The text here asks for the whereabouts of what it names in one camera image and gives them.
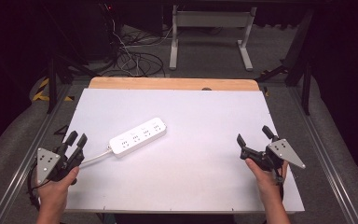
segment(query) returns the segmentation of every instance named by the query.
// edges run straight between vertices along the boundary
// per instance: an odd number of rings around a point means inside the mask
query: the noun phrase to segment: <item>white power strip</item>
[[[151,119],[109,141],[108,149],[121,158],[136,149],[160,138],[167,132],[167,126],[159,118]]]

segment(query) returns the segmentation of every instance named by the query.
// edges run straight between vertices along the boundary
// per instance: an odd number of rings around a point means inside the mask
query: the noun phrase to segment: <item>white cable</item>
[[[168,37],[168,35],[170,34],[171,30],[172,30],[172,27],[171,27],[171,29],[168,31],[168,33],[165,35],[165,37],[162,38],[162,40],[159,41],[159,42],[156,43],[156,44],[149,44],[149,45],[147,45],[147,44],[146,44],[146,45],[131,45],[131,46],[125,46],[125,45],[123,44],[124,47],[122,47],[121,49],[140,48],[140,47],[148,47],[148,46],[157,46],[157,45],[161,44],[165,39],[167,39],[167,37]]]
[[[92,158],[92,159],[89,159],[89,160],[87,160],[87,161],[83,161],[81,164],[84,164],[84,163],[89,162],[89,161],[97,160],[97,159],[101,158],[102,156],[108,154],[109,152],[112,152],[112,149],[109,148],[109,149],[107,149],[107,151],[105,151],[103,154],[101,154],[101,155],[99,155],[99,156],[97,156],[97,157],[94,157],[94,158]]]
[[[127,63],[129,63],[129,62],[132,60],[132,57],[130,56],[130,53],[127,51],[127,49],[125,49],[126,45],[123,43],[123,41],[121,40],[121,38],[120,38],[117,34],[115,34],[114,32],[112,32],[112,34],[115,35],[115,36],[118,38],[118,40],[120,41],[120,43],[121,43],[121,45],[123,46],[124,50],[126,51],[126,53],[127,53],[127,54],[129,55],[129,57],[130,57],[129,60],[126,61],[126,62],[120,67],[120,70],[123,71],[123,72],[126,72],[126,73],[130,74],[131,76],[133,76],[133,74],[132,74],[130,71],[127,71],[127,70],[124,70],[124,69],[123,69],[123,67],[124,67]]]
[[[140,42],[146,42],[146,41],[149,41],[149,40],[157,40],[157,39],[161,39],[161,37],[150,37],[150,38],[145,38],[145,39],[141,39],[141,40],[138,40],[136,41],[135,43],[140,43]]]
[[[106,4],[104,4],[104,6],[106,7],[106,10],[109,12],[109,7]],[[113,20],[113,19],[111,19],[111,20],[113,22],[113,32],[115,32],[116,31],[116,23],[115,23],[115,20]]]

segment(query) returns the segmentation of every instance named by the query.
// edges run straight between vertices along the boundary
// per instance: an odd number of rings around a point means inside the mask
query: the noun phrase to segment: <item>hand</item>
[[[37,189],[40,196],[40,209],[37,224],[60,223],[63,211],[66,207],[68,188],[76,179],[79,167],[75,167],[69,174],[58,182],[50,181]]]
[[[266,209],[267,223],[290,223],[282,204],[279,186],[272,172],[263,171],[252,159],[248,158],[245,162],[255,175],[260,199]],[[288,162],[285,161],[282,169],[279,170],[283,180],[286,178],[287,166]]]

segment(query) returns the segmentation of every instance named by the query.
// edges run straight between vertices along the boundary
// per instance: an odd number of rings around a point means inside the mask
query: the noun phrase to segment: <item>metal bracket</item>
[[[60,157],[60,155],[41,147],[37,150],[37,185],[43,184]]]
[[[302,160],[297,156],[286,139],[281,139],[270,143],[267,147],[282,160],[288,161],[293,165],[298,166],[299,168],[305,169],[304,162],[302,162]]]

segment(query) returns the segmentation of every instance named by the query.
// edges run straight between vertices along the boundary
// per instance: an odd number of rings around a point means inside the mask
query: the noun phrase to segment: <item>white table surface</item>
[[[80,166],[67,211],[264,212],[236,141],[240,133],[248,147],[264,151],[270,140],[263,125],[276,133],[261,91],[85,89],[68,134],[86,134],[87,160],[104,153],[111,138],[155,117],[167,126],[158,140],[121,159],[109,153]],[[304,211],[290,167],[283,204],[288,213]]]

